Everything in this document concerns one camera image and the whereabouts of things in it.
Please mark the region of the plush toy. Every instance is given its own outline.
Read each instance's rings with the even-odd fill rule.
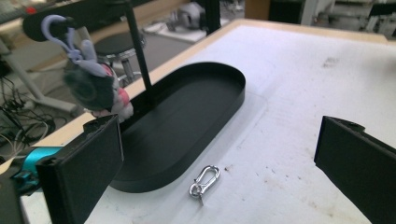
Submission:
[[[41,28],[48,40],[64,48],[73,63],[73,66],[65,71],[64,82],[77,101],[97,118],[118,114],[119,122],[123,122],[131,117],[134,109],[127,92],[120,87],[113,69],[105,63],[97,62],[92,42],[83,40],[81,50],[75,49],[74,28],[68,27],[66,43],[64,43],[50,34],[52,22],[66,22],[66,18],[49,15],[42,21]]]

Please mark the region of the white tabletop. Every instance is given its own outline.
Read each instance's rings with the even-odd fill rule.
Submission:
[[[109,187],[87,223],[369,223],[313,158],[322,116],[396,147],[395,47],[240,25],[182,64],[205,61],[245,75],[242,107],[176,181]],[[221,176],[202,207],[188,190],[208,164]],[[50,222],[42,193],[23,202],[32,223]]]

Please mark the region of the silver carabiner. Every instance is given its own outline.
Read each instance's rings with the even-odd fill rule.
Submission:
[[[201,183],[202,178],[206,174],[206,172],[212,171],[215,175],[207,181],[207,183]],[[200,199],[202,201],[202,196],[204,193],[218,180],[220,177],[220,170],[217,166],[208,165],[206,166],[202,172],[198,175],[196,179],[194,179],[194,183],[190,187],[190,195],[193,198]]]

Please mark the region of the stool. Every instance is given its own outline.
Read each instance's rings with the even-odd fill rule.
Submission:
[[[143,34],[140,34],[140,42],[142,47],[146,46],[146,39]],[[129,59],[136,55],[130,33],[126,32],[105,37],[95,43],[94,47],[99,62],[109,63],[112,67],[114,62],[121,61],[125,75],[119,77],[119,80],[125,81],[124,79],[126,78],[126,84],[137,80],[136,75],[140,73],[134,72],[129,62]]]

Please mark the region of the red object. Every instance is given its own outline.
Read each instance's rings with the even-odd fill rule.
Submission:
[[[25,11],[26,11],[27,14],[35,14],[35,13],[37,13],[37,10],[35,10],[34,7],[27,7],[25,9]]]

